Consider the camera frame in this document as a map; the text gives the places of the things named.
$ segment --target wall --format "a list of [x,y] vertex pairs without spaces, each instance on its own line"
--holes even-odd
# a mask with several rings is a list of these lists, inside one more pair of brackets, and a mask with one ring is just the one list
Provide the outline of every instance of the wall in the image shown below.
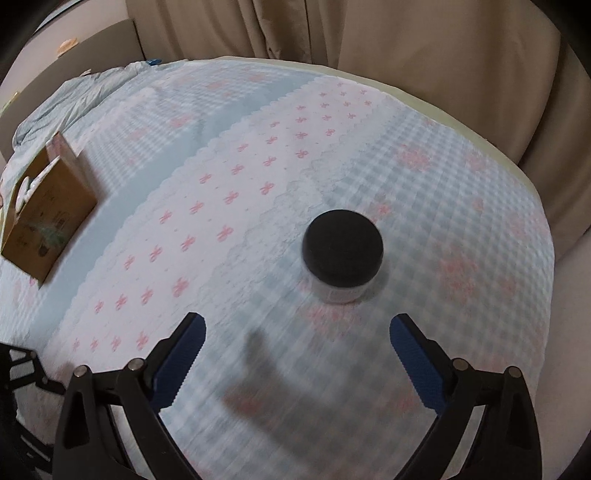
[[558,478],[591,430],[591,231],[556,265],[535,396],[544,478]]
[[[21,50],[0,85],[0,106],[21,91],[55,59],[64,40],[82,41],[100,30],[129,18],[125,0],[86,0],[40,30]],[[0,171],[5,161],[0,154]]]

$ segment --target plastic container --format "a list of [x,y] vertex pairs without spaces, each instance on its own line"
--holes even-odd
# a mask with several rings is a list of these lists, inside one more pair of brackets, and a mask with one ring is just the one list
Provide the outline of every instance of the plastic container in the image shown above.
[[331,210],[306,229],[302,258],[310,288],[327,303],[360,298],[377,275],[384,243],[375,225],[360,213]]

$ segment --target headboard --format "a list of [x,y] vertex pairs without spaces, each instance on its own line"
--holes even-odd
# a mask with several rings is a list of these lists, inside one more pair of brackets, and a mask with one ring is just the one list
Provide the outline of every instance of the headboard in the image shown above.
[[20,123],[47,100],[66,80],[86,70],[104,72],[145,60],[133,20],[123,20],[101,30],[68,50],[43,70],[0,116],[0,153],[12,156],[12,136]]

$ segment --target metal screw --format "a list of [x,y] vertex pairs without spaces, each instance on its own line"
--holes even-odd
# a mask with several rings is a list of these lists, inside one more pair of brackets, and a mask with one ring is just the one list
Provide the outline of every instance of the metal screw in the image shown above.
[[132,372],[139,370],[144,366],[144,359],[143,358],[134,358],[129,361],[127,364],[127,368],[129,368]]
[[521,376],[521,370],[517,367],[509,367],[509,375],[513,378],[519,378]]
[[463,372],[464,370],[468,370],[468,367],[470,366],[468,364],[468,362],[466,362],[463,358],[456,358],[454,359],[454,361],[452,362],[453,368],[455,368],[456,370],[459,370],[460,372]]
[[79,365],[74,369],[74,376],[78,378],[84,377],[86,372],[88,372],[88,367],[86,365]]

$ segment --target black jar lid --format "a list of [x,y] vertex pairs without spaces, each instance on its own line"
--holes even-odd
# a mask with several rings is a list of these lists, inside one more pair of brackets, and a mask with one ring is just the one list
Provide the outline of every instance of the black jar lid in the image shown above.
[[379,230],[360,213],[331,210],[308,226],[302,256],[320,281],[338,288],[359,287],[378,273],[384,243]]

